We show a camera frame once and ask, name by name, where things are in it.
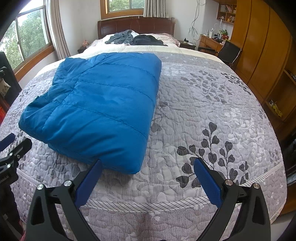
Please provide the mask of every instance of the wooden wardrobe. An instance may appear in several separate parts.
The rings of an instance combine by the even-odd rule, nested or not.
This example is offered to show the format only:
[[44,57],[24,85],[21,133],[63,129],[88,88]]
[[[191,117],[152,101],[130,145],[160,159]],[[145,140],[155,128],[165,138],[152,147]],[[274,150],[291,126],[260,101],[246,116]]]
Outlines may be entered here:
[[[231,42],[242,48],[235,68],[263,109],[279,141],[296,129],[296,44],[276,12],[263,0],[237,0]],[[269,101],[276,102],[280,118]]]

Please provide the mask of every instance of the black office chair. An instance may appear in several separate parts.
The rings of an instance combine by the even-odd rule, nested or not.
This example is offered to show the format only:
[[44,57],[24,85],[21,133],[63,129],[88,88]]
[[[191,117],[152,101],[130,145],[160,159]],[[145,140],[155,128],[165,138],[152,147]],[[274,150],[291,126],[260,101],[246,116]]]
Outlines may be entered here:
[[233,64],[239,59],[242,49],[234,45],[233,43],[226,41],[220,52],[216,52],[211,48],[198,47],[198,51],[207,50],[214,53],[218,53],[218,58],[225,64],[232,68]]

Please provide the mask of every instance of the blue gripper pad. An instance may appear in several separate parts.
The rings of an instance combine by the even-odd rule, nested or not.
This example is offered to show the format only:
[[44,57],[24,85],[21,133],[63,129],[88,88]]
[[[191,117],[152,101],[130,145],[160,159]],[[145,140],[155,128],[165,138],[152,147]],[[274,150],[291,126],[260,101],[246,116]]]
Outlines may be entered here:
[[2,152],[6,147],[8,147],[15,140],[15,135],[10,133],[7,137],[5,137],[2,141],[0,141],[0,152]]
[[80,183],[76,190],[75,196],[75,206],[79,209],[81,206],[85,205],[91,192],[93,191],[96,183],[101,177],[103,170],[103,165],[100,160],[98,160],[92,167],[92,169],[85,176],[83,181]]
[[203,160],[201,160],[200,158],[197,158],[194,161],[194,172],[199,182],[201,183],[207,197],[209,198],[211,204],[214,204],[217,206],[217,208],[220,208],[223,203],[221,195],[222,191],[213,179],[213,177],[211,176],[211,174],[209,173],[209,168],[206,168],[202,164],[202,161]]

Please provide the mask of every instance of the white curtain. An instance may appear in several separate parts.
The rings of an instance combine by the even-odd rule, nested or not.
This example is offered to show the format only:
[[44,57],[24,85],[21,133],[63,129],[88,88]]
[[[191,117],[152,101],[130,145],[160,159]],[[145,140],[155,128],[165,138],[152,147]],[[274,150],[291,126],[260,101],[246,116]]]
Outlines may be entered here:
[[59,0],[46,0],[45,5],[49,32],[58,59],[61,60],[66,57],[70,57],[70,52],[62,27],[61,14],[59,11]]
[[145,0],[143,16],[167,18],[166,0]]

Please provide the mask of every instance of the cable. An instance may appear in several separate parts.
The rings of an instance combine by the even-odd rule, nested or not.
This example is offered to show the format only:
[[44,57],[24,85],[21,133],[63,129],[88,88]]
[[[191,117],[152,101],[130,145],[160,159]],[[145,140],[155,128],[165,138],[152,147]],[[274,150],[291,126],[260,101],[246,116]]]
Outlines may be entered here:
[[196,5],[196,10],[195,10],[195,17],[194,17],[194,20],[191,23],[191,28],[189,28],[189,31],[188,31],[188,33],[191,34],[191,37],[192,37],[193,40],[196,40],[195,35],[198,35],[198,32],[195,29],[194,25],[195,25],[195,21],[197,20],[199,14],[200,14],[200,6],[205,5],[207,0],[205,0],[204,4],[200,4],[200,0],[196,0],[196,2],[197,2],[197,5]]

